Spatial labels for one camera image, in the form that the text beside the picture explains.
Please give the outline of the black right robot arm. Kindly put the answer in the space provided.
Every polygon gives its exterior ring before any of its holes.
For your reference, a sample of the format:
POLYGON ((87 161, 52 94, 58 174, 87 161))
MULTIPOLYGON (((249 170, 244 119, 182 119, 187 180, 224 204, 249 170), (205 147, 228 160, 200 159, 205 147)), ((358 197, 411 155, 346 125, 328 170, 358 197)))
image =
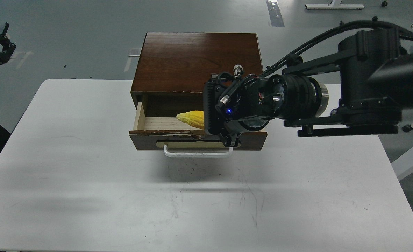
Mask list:
POLYGON ((413 32, 387 21, 341 22, 259 75, 240 65, 205 83, 204 130, 225 147, 278 118, 299 137, 397 134, 413 109, 413 32))

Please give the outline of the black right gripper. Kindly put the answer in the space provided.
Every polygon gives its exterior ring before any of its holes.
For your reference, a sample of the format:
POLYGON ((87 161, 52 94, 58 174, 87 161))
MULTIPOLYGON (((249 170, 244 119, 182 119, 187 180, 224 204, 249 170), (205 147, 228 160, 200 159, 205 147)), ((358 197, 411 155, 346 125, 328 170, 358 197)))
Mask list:
POLYGON ((224 147, 239 147, 242 133, 259 131, 272 119, 317 117, 319 83, 291 74, 236 80, 221 73, 205 83, 203 109, 205 132, 221 136, 224 147))

